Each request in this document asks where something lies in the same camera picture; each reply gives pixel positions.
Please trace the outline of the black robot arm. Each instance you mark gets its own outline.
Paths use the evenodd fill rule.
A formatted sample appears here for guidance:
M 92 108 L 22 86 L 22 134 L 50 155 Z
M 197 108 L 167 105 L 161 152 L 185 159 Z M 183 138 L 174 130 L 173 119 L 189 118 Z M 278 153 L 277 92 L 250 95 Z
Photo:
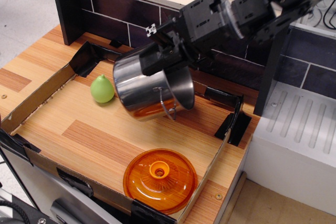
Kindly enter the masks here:
M 147 28 L 153 44 L 140 54 L 142 73 L 196 68 L 231 42 L 268 41 L 321 0 L 194 0 L 179 15 Z

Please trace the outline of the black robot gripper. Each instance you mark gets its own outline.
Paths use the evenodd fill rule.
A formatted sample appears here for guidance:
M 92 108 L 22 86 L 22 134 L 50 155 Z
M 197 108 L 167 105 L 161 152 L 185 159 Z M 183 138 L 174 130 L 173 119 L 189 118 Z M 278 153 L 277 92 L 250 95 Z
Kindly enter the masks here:
M 139 54 L 142 74 L 184 67 L 198 70 L 209 52 L 231 39 L 243 39 L 229 0 L 194 0 L 160 26 L 146 28 L 149 44 Z

